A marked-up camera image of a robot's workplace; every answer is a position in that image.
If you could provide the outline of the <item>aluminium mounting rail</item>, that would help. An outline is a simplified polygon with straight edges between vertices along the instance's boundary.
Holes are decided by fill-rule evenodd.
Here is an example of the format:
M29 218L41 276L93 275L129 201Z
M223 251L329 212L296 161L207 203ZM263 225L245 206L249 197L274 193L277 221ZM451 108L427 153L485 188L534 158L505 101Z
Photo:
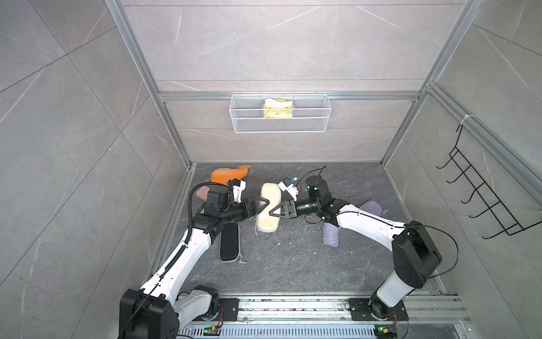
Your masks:
M238 298L236 321L194 321L178 338L478 338L455 295L421 292L404 301L407 321L353 321L343 293L226 294Z

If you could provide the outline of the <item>purple folded umbrella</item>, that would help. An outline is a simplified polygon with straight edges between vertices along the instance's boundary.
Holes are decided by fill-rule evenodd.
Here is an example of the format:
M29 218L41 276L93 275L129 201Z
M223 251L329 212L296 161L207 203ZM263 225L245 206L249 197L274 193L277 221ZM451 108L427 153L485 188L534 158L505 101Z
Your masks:
M324 223L323 227L323 244L328 247L337 248L340 243L340 227L331 223Z

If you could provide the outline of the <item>white zippered umbrella sleeve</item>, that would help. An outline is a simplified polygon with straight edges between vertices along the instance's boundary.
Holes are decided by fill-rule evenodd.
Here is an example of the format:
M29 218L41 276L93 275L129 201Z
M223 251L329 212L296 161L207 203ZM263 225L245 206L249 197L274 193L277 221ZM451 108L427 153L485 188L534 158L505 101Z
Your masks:
M271 216L270 212L281 204L282 191L279 185L274 183L262 185L261 198L267 199L269 204L258 215L256 229L259 232L275 232L278 229L279 217Z

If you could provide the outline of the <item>pink hard case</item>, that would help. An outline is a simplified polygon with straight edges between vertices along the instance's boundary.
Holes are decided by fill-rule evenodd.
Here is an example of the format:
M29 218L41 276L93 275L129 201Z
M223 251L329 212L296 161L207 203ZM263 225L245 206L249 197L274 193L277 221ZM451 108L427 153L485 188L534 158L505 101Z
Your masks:
M207 195L210 191L210 187L209 186L201 186L198 188L198 190L196 191L196 197L198 199L200 199L201 201L207 201Z

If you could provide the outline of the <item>orange plush whale toy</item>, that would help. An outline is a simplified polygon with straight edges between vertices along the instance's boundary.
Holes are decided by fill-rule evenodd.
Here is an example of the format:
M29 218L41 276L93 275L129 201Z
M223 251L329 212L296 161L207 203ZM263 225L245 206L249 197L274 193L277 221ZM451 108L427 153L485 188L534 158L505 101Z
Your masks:
M213 171L210 180L219 184L227 184L235 179L243 180L248 175L249 168L249 165L238 166L238 168L219 168Z

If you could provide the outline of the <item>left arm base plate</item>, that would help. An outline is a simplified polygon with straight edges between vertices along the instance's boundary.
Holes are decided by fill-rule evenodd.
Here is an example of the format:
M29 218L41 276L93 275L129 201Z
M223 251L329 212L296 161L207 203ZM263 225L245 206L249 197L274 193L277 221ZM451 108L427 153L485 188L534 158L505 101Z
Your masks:
M239 313L238 298L220 298L218 302L212 302L207 314L198 316L195 321L236 321Z

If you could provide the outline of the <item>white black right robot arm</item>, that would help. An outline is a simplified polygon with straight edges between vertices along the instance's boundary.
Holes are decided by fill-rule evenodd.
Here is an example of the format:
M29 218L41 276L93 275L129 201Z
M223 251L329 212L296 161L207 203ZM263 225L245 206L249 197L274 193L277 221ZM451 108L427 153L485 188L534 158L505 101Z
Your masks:
M268 215L294 219L313 213L324 223L355 231L390 250L393 272L371 296L374 309L389 310L397 306L412 291L423 288L442 263L427 227L421 223L387 220L335 198L320 175L309 177L306 184L306 199L285 201L268 211Z

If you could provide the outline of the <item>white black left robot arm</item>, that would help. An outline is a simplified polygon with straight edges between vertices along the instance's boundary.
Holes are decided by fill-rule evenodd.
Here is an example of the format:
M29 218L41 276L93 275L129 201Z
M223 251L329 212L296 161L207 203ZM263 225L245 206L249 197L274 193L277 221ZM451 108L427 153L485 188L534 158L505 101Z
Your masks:
M187 295L182 286L200 257L227 227L261 213L269 200L258 196L234 200L223 184L189 216L182 241L161 268L137 290L127 290L119 305L119 338L176 338L179 330L201 317L222 316L216 289L199 285Z

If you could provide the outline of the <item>yellow packet in basket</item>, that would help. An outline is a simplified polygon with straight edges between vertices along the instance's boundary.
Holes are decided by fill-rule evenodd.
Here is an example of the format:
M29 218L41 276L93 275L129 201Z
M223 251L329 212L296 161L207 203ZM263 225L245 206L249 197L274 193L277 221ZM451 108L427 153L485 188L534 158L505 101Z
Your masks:
M291 119L294 104L283 98L266 98L263 103L263 117L266 119Z

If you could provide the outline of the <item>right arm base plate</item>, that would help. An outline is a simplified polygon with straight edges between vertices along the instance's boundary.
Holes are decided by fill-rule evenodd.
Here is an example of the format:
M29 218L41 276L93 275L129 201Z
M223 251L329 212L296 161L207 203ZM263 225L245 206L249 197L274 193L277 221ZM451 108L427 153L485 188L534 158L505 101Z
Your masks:
M350 312L353 321L407 321L409 316L404 302L391 308L369 297L349 298L345 309Z

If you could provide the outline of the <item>purple zippered umbrella sleeve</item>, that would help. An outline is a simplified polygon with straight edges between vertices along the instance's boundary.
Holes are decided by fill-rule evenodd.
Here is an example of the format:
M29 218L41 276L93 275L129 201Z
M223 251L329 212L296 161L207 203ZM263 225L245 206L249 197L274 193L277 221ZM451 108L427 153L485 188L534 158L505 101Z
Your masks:
M388 211L383 209L376 201L367 201L359 207L362 211L374 216L384 216Z

